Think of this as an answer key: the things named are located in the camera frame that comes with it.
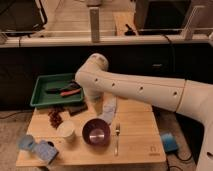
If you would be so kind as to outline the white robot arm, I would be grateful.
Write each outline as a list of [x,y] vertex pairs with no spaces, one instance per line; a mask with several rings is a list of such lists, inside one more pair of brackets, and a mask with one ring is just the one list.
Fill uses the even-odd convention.
[[204,136],[196,171],[213,171],[213,84],[177,78],[108,72],[105,56],[94,53],[75,74],[90,101],[104,92],[149,103],[200,122]]

